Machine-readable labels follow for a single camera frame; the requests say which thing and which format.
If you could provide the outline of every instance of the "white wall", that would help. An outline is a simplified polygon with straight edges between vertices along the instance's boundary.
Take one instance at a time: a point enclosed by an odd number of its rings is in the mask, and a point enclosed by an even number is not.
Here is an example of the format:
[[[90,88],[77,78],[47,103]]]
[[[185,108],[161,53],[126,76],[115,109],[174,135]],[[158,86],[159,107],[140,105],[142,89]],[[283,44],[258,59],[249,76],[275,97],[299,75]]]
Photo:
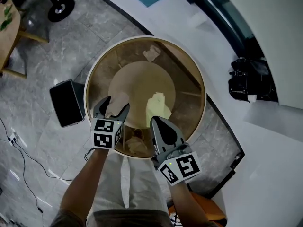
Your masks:
[[[155,36],[190,52],[207,93],[240,142],[246,156],[214,198],[227,213],[228,227],[297,226],[303,216],[303,143],[245,121],[252,105],[228,93],[228,72],[236,55],[218,28],[210,20],[190,28],[188,19],[200,9],[185,0],[161,0],[149,8],[138,0],[111,1]]]
[[[279,102],[303,109],[303,0],[230,0],[268,61]]]

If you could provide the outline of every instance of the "forearm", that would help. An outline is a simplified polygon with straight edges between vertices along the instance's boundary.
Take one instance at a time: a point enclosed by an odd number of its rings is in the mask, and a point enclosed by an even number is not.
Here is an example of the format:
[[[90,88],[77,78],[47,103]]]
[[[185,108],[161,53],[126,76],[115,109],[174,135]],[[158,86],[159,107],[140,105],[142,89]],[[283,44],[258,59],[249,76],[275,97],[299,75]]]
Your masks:
[[[185,183],[179,183],[169,188],[182,226],[194,227],[208,222],[204,210],[190,194]]]
[[[61,209],[68,210],[85,221],[94,201],[108,150],[96,149],[66,190]]]

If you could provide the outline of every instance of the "yellow cloth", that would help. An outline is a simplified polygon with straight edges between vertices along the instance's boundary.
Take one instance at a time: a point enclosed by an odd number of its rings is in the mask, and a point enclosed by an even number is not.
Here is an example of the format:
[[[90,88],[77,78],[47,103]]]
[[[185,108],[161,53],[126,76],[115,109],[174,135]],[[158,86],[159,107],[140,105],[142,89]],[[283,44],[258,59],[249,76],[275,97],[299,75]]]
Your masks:
[[[153,116],[160,116],[168,119],[171,111],[165,105],[165,96],[163,93],[155,93],[152,98],[148,99],[146,105],[146,127],[150,127],[150,121]]]

